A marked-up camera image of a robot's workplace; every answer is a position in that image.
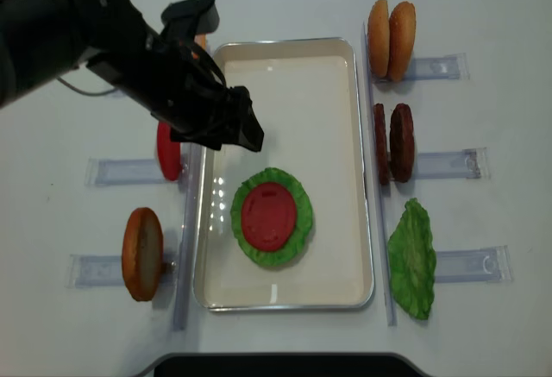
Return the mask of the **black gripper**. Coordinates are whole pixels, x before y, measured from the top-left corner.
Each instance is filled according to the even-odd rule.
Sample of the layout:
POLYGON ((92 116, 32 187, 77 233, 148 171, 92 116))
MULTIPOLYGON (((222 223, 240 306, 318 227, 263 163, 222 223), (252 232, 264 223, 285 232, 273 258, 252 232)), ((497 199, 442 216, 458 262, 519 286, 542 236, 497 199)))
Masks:
POLYGON ((238 145, 260 152, 264 131, 248 90, 228 87, 220 68, 194 41, 195 35, 213 32, 213 27, 188 31, 166 27, 160 34, 150 27, 97 30, 87 35, 97 50, 87 66, 167 123, 171 141, 211 150, 238 145))

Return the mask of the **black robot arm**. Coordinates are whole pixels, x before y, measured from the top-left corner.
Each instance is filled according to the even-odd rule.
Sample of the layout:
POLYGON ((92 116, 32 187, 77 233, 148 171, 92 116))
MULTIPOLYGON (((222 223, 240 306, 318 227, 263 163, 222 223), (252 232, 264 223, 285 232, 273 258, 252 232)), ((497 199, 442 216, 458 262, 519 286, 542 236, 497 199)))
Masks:
POLYGON ((2 105, 86 65, 166 123, 173 141, 260 151, 248 89, 228 86, 195 40, 216 31, 216 0, 172 3, 161 21, 154 31, 130 0, 1 0, 2 105))

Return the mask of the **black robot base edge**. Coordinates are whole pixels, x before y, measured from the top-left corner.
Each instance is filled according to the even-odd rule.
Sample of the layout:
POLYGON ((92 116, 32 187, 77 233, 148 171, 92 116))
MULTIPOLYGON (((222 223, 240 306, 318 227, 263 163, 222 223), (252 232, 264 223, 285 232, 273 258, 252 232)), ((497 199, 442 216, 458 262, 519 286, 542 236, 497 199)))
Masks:
POLYGON ((423 376, 397 356, 360 354, 172 355, 143 376, 423 376))

